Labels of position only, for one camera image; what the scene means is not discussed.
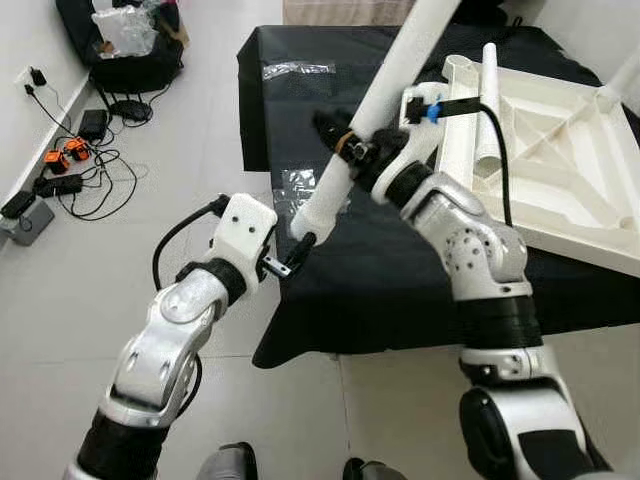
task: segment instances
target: black tablecloth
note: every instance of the black tablecloth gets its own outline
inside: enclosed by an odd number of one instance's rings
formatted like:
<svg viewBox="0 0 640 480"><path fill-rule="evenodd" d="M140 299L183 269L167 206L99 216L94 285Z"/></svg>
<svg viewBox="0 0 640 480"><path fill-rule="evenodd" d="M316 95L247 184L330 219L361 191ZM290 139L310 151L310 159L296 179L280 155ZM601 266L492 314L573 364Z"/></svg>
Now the black tablecloth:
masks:
<svg viewBox="0 0 640 480"><path fill-rule="evenodd" d="M274 189L282 188L287 169L313 169L319 178L330 154L311 126L313 111L355 111L397 31L257 28L238 54L245 169L270 170ZM447 28L419 81L444 81L442 65L451 53L481 61L489 41L497 44L500 66L600 85L540 29L461 25ZM637 118L629 118L637 132ZM280 258L294 245L284 223L276 231ZM636 278L535 249L527 276L544 333L638 319ZM273 368L311 350L370 353L459 341L448 279L435 252L392 207L381 208L357 190L329 241L281 292L253 359L258 367Z"/></svg>

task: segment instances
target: white plastic part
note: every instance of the white plastic part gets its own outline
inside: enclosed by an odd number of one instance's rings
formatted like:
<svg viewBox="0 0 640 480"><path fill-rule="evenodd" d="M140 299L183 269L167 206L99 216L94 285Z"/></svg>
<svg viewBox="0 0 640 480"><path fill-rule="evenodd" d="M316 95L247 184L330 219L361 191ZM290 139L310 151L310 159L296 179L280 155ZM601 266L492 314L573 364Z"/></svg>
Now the white plastic part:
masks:
<svg viewBox="0 0 640 480"><path fill-rule="evenodd" d="M371 189L371 198L379 204L387 203L385 193L406 166L415 161L426 163L431 154L438 148L444 135L444 124L442 122L432 123L428 118L423 118L419 124L412 125L406 118L407 102L414 97L424 98L425 104L435 103L439 100L446 100L449 86L446 83L427 82L405 89L402 95L402 105L400 107L400 130L409 133L409 141L400 154L391 164L385 168L375 185Z"/></svg>
<svg viewBox="0 0 640 480"><path fill-rule="evenodd" d="M480 101L500 119L500 89L498 85L498 57L496 46L487 43L482 49L482 79ZM500 165L500 146L493 125L484 113L478 114L476 134L476 171L489 172Z"/></svg>
<svg viewBox="0 0 640 480"><path fill-rule="evenodd" d="M449 73L453 94L472 94L473 75ZM640 149L620 103L603 108L599 89L587 85L505 68L498 76L513 219L527 244L640 277ZM474 172L475 130L451 120L439 169L502 219L500 169ZM455 138L461 148L451 150Z"/></svg>
<svg viewBox="0 0 640 480"><path fill-rule="evenodd" d="M613 78L598 90L600 108L609 111L640 76L640 47L618 69Z"/></svg>
<svg viewBox="0 0 640 480"><path fill-rule="evenodd" d="M258 291L256 265L271 230L278 221L276 212L246 193L231 197L205 260L222 258L236 267L247 285L243 297Z"/></svg>
<svg viewBox="0 0 640 480"><path fill-rule="evenodd" d="M402 92L418 76L459 3L459 0L416 2L353 117L351 128L360 138L369 139L376 130L389 124L400 105ZM317 244L323 243L352 187L349 168L338 155L333 155L313 196L291 222L293 236L301 240L306 233L313 232Z"/></svg>

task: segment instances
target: person's foot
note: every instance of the person's foot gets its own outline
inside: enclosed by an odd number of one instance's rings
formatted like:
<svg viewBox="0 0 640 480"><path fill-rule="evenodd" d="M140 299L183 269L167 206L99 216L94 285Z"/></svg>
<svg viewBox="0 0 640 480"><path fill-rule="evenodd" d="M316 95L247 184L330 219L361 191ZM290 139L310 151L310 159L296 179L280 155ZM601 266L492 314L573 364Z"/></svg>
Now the person's foot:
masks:
<svg viewBox="0 0 640 480"><path fill-rule="evenodd" d="M362 467L364 460L361 458L350 458L342 471L342 480L362 480Z"/></svg>
<svg viewBox="0 0 640 480"><path fill-rule="evenodd" d="M221 447L204 463L197 480L258 480L253 448L246 442Z"/></svg>

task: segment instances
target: baseboard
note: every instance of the baseboard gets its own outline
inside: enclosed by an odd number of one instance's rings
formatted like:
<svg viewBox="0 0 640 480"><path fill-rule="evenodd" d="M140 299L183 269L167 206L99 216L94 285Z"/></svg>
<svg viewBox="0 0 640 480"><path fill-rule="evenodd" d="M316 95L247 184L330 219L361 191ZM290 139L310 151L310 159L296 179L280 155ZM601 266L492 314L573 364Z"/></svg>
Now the baseboard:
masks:
<svg viewBox="0 0 640 480"><path fill-rule="evenodd" d="M76 119L80 116L80 113L84 110L84 106L93 91L93 87L89 82L89 74L87 74L80 85L76 88L76 90L71 95L71 98L65 105L65 111L68 112L69 117L71 118L72 125L75 124ZM59 123L64 121L65 114L64 112L60 112L60 114L56 117L56 120ZM60 128L59 125L53 124L51 129L40 143L38 150L31 157L29 163L25 166L24 170L16 180L16 183L13 185L11 190L9 191L9 195L2 201L2 205L11 199L16 193L20 190L30 190L33 181L40 175L42 170L42 158L44 154L53 148L53 143L56 138L61 135L64 135L66 132ZM0 231L0 249L4 246L8 237Z"/></svg>

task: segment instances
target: white pipe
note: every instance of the white pipe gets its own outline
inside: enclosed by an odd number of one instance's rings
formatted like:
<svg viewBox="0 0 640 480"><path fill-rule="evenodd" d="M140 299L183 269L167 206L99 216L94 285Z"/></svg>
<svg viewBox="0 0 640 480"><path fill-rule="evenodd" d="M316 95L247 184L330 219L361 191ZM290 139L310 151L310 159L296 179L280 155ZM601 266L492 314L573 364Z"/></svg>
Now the white pipe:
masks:
<svg viewBox="0 0 640 480"><path fill-rule="evenodd" d="M640 76L640 48L627 58L606 85L599 88L598 97L603 110L611 110L638 76Z"/></svg>
<svg viewBox="0 0 640 480"><path fill-rule="evenodd" d="M482 79L480 101L489 107L500 119L500 87L498 84L498 57L496 46L487 43L482 49ZM476 164L480 170L492 170L500 165L498 137L489 118L478 114L476 131Z"/></svg>
<svg viewBox="0 0 640 480"><path fill-rule="evenodd" d="M351 128L359 137L368 139L376 130L388 126L400 107L402 92L415 81L459 3L460 0L417 0L353 117ZM300 240L307 232L313 232L317 244L324 242L352 187L349 168L334 155L312 197L291 222L294 237Z"/></svg>

